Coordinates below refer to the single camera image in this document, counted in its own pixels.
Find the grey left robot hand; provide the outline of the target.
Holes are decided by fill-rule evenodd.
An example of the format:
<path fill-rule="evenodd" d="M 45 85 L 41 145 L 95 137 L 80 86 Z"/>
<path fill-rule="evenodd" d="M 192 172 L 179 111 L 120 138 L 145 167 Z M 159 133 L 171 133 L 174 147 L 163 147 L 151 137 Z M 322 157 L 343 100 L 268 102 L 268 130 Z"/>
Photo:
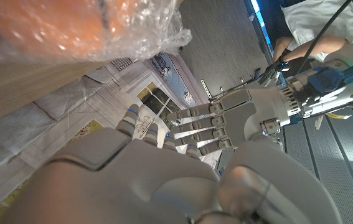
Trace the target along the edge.
<path fill-rule="evenodd" d="M 275 134 L 290 124 L 293 96 L 277 88 L 240 89 L 215 102 L 194 106 L 167 115 L 170 121 L 196 118 L 171 128 L 176 145 L 186 145 L 190 139 L 203 142 L 199 155 L 206 156 L 222 149 L 235 149 L 257 134 Z"/>

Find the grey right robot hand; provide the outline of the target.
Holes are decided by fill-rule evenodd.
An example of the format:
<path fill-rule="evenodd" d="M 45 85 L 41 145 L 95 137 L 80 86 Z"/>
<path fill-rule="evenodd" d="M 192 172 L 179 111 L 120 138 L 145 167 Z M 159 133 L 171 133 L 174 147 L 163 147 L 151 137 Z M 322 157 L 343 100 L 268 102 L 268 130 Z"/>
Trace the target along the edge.
<path fill-rule="evenodd" d="M 135 139 L 138 106 L 56 152 L 32 175 L 1 223 L 340 223 L 323 184 L 257 134 L 237 147 L 221 174 L 191 140 L 176 151 L 157 132 Z"/>

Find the black gloved person hand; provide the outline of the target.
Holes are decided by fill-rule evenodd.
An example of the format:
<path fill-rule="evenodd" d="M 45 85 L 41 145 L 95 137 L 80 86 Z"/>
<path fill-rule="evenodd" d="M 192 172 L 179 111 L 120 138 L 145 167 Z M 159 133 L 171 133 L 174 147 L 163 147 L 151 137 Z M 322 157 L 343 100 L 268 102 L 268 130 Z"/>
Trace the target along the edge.
<path fill-rule="evenodd" d="M 279 58 L 259 76 L 258 83 L 260 86 L 266 87 L 271 81 L 277 82 L 280 73 L 288 71 L 289 69 L 290 66 L 288 62 L 284 62 Z"/>

